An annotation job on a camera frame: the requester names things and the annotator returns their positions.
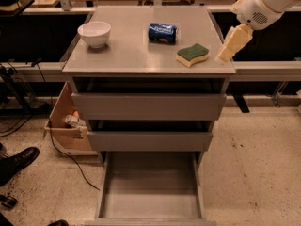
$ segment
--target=sponge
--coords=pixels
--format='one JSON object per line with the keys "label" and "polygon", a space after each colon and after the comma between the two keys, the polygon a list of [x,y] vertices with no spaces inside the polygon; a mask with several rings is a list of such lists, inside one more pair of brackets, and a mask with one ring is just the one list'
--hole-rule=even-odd
{"label": "sponge", "polygon": [[178,51],[176,59],[184,66],[190,67],[193,64],[204,61],[209,56],[209,50],[202,45],[196,43],[195,45],[183,48]]}

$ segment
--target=cabinet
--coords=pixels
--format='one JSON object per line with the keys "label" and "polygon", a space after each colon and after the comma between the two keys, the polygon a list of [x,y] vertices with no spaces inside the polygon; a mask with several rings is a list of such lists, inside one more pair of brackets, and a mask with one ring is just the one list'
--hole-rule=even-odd
{"label": "cabinet", "polygon": [[[86,225],[214,225],[205,219],[198,166],[234,74],[214,57],[221,45],[204,7],[97,8],[112,25],[102,49],[77,43],[63,72],[103,161],[96,218]],[[179,28],[175,45],[149,43],[151,22]],[[183,47],[210,49],[186,68]]]}

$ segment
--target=gray countertop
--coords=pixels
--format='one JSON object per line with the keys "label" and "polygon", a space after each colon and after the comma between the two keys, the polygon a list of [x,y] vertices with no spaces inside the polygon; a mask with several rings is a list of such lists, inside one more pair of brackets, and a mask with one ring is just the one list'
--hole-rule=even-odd
{"label": "gray countertop", "polygon": [[[91,21],[105,21],[112,30],[108,43],[92,49],[82,40],[76,44],[63,72],[75,73],[192,73],[234,74],[232,63],[214,61],[221,46],[205,7],[97,7]],[[151,23],[174,24],[179,28],[174,45],[149,42]],[[186,68],[175,59],[178,50],[199,43],[209,58]]]}

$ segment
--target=blue can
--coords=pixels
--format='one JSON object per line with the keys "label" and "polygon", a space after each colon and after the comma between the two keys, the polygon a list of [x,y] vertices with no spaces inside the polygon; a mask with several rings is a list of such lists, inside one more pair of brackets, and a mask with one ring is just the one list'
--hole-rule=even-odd
{"label": "blue can", "polygon": [[175,43],[178,28],[171,24],[151,23],[149,28],[149,40],[162,43]]}

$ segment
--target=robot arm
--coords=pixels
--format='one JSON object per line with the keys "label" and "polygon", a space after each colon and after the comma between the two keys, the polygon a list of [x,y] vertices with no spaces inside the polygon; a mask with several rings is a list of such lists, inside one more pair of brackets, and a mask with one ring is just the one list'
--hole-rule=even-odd
{"label": "robot arm", "polygon": [[231,11],[241,22],[231,28],[216,60],[225,63],[252,39],[253,30],[262,30],[274,23],[283,13],[301,0],[238,0]]}

